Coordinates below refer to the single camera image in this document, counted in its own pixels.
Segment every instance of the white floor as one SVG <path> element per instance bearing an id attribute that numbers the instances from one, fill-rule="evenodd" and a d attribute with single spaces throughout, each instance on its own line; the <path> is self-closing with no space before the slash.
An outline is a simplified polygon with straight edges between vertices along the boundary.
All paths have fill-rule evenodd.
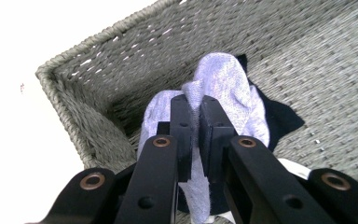
<path id="1" fill-rule="evenodd" d="M 153 2 L 0 1 L 0 223 L 40 221 L 83 169 L 37 67 Z"/>

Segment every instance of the wicker basket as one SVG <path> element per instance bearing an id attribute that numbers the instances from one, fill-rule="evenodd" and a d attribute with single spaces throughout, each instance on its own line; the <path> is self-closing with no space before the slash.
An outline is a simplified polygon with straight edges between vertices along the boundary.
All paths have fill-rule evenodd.
<path id="1" fill-rule="evenodd" d="M 358 180 L 358 1 L 160 0 L 36 72 L 86 168 L 135 162 L 145 107 L 198 60 L 246 53 L 248 77 L 306 125 L 275 155 Z"/>

